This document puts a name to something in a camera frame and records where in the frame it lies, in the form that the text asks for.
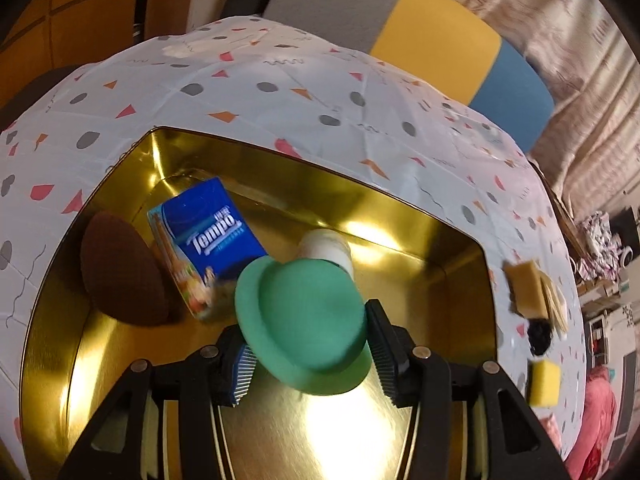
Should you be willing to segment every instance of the screw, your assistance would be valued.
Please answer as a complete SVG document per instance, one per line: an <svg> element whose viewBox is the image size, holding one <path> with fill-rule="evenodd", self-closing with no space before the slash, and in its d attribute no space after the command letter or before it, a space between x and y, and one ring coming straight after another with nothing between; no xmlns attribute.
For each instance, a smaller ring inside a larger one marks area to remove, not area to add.
<svg viewBox="0 0 640 480"><path fill-rule="evenodd" d="M495 363L493 361L485 361L484 363L482 363L482 369L488 374L494 375L500 371L500 366L498 365L498 363Z"/></svg>
<svg viewBox="0 0 640 480"><path fill-rule="evenodd" d="M130 368L131 368L131 371L139 374L140 372L144 372L147 366L148 366L148 363L146 362L145 359L137 359L131 363Z"/></svg>
<svg viewBox="0 0 640 480"><path fill-rule="evenodd" d="M413 353L418 359L428 359L431 357L431 350L426 346L415 346Z"/></svg>
<svg viewBox="0 0 640 480"><path fill-rule="evenodd" d="M203 346L200 349L200 355L202 357L204 357L205 359L212 359L214 358L216 355L218 355L218 347L215 345L207 345L207 346Z"/></svg>

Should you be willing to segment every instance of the hat brim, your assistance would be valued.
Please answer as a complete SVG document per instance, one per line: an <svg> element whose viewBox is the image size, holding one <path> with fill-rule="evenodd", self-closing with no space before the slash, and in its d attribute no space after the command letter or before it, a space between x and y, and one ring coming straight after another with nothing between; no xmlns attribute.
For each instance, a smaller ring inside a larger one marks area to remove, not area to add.
<svg viewBox="0 0 640 480"><path fill-rule="evenodd" d="M327 396L353 390L371 368L371 353L366 342L358 357L343 370L318 372L293 362L271 337L262 319L258 298L262 276L270 267L279 265L270 256L262 256L250 263L238 278L236 315L248 345L271 375L301 392Z"/></svg>

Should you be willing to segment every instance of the tablecloth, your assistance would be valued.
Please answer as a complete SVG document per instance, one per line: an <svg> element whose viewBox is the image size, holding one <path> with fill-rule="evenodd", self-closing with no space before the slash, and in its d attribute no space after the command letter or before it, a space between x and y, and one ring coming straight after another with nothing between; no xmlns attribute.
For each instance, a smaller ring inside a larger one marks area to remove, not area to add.
<svg viewBox="0 0 640 480"><path fill-rule="evenodd" d="M484 249L498 361L521 392L533 357L506 263L536 260L561 288L566 341L552 410L563 457L584 403L585 351L569 257L542 183L513 140L475 111L366 54L257 17L160 36L77 69L0 136L0 439L28 475L20 360L56 247L118 158L154 126L241 139L384 189Z"/></svg>

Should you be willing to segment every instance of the blue panel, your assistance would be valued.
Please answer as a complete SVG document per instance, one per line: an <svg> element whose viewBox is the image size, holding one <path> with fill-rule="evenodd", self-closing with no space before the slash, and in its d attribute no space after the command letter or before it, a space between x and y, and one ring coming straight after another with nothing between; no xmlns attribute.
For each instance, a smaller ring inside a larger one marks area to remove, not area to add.
<svg viewBox="0 0 640 480"><path fill-rule="evenodd" d="M554 101L542 79L503 38L494 65L469 103L507 132L528 152L554 110Z"/></svg>

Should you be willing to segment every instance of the yellow sponge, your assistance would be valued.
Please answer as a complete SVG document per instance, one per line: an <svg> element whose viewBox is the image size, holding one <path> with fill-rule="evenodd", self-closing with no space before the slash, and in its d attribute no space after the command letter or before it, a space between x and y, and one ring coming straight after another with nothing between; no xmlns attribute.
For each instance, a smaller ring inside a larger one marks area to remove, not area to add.
<svg viewBox="0 0 640 480"><path fill-rule="evenodd" d="M507 266L504 273L511 283L518 312L527 319L548 319L540 271L535 262L529 260L516 266Z"/></svg>
<svg viewBox="0 0 640 480"><path fill-rule="evenodd" d="M550 408L558 403L560 396L560 367L546 359L531 366L529 405Z"/></svg>

